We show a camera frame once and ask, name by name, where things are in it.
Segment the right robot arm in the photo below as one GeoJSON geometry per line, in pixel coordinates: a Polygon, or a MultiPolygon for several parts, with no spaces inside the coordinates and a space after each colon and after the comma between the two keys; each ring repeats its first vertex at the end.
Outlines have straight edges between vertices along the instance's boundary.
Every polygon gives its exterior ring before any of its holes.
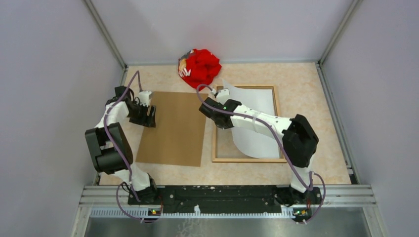
{"type": "Polygon", "coordinates": [[[242,128],[272,138],[292,170],[290,198],[304,203],[313,187],[311,160],[317,151],[319,138],[305,116],[285,118],[262,113],[241,102],[228,99],[220,103],[212,98],[202,101],[199,111],[215,126],[226,130],[242,128]]]}

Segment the wooden picture frame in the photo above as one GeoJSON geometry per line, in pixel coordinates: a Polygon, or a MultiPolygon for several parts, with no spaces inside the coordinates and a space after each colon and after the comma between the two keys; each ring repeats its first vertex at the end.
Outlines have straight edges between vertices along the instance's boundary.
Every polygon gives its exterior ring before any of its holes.
{"type": "MultiPolygon", "coordinates": [[[[229,85],[232,98],[252,109],[280,116],[275,85],[229,85]]],[[[248,129],[223,130],[212,126],[212,161],[218,163],[286,163],[276,141],[248,129]]]]}

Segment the brown backing board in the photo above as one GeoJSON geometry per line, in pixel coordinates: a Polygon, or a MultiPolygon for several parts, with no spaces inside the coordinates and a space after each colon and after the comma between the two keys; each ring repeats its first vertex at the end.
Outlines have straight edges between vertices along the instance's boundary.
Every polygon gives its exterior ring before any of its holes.
{"type": "Polygon", "coordinates": [[[196,93],[154,92],[156,127],[144,128],[137,162],[199,167],[206,117],[196,93]]]}

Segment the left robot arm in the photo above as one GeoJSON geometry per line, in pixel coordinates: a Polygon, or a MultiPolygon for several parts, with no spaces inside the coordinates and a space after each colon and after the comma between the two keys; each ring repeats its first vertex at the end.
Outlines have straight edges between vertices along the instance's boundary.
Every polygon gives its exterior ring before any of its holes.
{"type": "Polygon", "coordinates": [[[151,104],[152,91],[134,95],[126,86],[115,88],[115,96],[105,104],[100,122],[84,136],[95,170],[119,177],[134,201],[153,204],[158,190],[151,175],[134,162],[133,152],[121,123],[125,119],[143,127],[154,128],[156,106],[151,104]]]}

